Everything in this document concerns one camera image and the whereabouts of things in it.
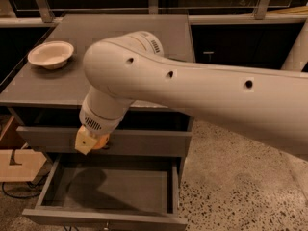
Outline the white gripper with vents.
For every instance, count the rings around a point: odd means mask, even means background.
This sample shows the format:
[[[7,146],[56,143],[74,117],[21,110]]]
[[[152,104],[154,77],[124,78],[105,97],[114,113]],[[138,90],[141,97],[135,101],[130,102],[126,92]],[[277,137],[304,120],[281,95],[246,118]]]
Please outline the white gripper with vents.
[[[96,135],[112,133],[118,124],[123,120],[119,118],[103,118],[96,115],[88,106],[81,108],[79,118],[81,126],[76,134],[75,149],[87,155],[98,143]]]

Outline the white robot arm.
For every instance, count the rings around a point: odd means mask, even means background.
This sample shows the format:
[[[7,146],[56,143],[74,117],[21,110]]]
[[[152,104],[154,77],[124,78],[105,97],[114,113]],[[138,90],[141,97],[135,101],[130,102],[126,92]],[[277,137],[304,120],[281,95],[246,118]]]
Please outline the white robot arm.
[[[106,144],[136,100],[203,119],[294,156],[308,153],[304,72],[174,61],[145,31],[92,44],[83,68],[90,90],[75,141],[83,154]]]

